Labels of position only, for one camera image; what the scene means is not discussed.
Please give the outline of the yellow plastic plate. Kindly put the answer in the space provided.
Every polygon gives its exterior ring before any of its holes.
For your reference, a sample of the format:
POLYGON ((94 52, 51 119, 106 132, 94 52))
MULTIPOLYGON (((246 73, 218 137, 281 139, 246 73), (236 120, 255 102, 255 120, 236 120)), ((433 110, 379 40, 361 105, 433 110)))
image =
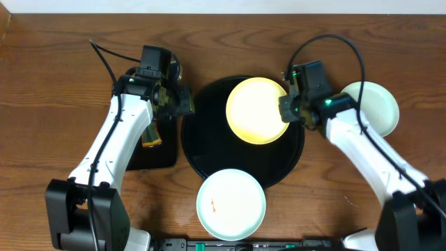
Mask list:
POLYGON ((279 112, 279 98, 285 95, 284 88, 271 79, 243 80, 230 92, 226 102, 230 129, 250 144, 269 144, 279 139, 289 126, 279 112))

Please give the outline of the yellow green sponge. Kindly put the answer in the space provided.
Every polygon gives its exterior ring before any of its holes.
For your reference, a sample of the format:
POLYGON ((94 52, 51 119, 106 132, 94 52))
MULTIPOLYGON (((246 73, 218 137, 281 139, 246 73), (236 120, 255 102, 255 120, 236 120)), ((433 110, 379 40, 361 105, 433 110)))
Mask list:
POLYGON ((162 143, 162 138, 157 129, 157 123, 152 122, 141 135, 141 144, 144 148, 150 148, 162 143))

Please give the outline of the mint green plate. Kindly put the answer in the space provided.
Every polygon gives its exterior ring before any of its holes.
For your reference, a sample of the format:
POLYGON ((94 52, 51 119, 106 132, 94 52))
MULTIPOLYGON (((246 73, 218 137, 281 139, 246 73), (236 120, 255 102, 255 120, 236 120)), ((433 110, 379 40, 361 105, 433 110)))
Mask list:
POLYGON ((259 182, 239 169, 223 169, 201 185, 196 200, 203 228, 223 241, 252 235, 266 214, 266 196, 259 182))
POLYGON ((389 135, 399 121, 399 106, 394 96, 383 86, 365 82, 360 109, 369 125, 381 136, 389 135))

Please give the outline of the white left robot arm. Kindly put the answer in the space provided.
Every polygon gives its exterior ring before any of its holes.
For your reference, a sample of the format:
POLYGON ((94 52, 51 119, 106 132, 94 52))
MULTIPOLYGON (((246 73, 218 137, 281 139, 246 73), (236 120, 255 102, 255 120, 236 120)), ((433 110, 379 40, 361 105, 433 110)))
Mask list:
POLYGON ((121 199, 125 171, 156 116, 194 112, 192 91, 176 80, 122 75, 108 115, 88 153, 65 180, 45 191, 52 245, 57 250, 149 250, 151 235, 130 224, 121 199))

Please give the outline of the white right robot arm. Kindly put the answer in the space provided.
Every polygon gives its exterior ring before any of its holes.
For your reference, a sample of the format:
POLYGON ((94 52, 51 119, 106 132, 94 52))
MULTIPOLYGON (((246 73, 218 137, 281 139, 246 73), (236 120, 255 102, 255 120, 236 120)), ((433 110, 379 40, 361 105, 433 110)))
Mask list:
POLYGON ((307 102, 279 98, 285 122, 313 123, 354 164, 378 198, 376 229, 342 238, 344 250, 444 250, 445 180, 430 181, 369 124, 347 93, 307 102))

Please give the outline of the rectangular black tray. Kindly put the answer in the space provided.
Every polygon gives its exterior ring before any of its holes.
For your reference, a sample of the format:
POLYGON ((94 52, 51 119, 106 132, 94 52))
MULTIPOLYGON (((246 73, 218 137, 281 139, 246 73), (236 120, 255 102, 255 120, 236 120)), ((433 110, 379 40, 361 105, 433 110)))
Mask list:
POLYGON ((178 156, 177 122, 176 119, 156 123, 161 143, 145 147, 139 138, 127 171, 162 169, 173 167, 178 156))

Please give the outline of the round black tray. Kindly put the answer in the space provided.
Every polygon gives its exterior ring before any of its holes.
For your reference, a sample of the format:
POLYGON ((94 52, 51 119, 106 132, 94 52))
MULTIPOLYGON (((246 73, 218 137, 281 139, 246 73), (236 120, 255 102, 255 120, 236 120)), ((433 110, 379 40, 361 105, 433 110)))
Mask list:
POLYGON ((223 169, 239 169, 253 176, 262 188, 269 188, 291 173, 305 143, 305 129, 292 123, 269 144, 250 144, 237 137, 226 119, 230 92, 249 75, 219 79, 194 97, 195 113, 181 126, 185 157, 202 178, 223 169))

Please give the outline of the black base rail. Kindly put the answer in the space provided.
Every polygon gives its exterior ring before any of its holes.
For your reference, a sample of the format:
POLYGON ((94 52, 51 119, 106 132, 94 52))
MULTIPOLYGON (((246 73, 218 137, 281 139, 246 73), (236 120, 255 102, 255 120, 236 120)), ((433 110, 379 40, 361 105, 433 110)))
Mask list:
POLYGON ((301 240, 280 241, 187 241, 184 238, 166 238, 151 241, 149 251, 342 251, 341 241, 301 240))

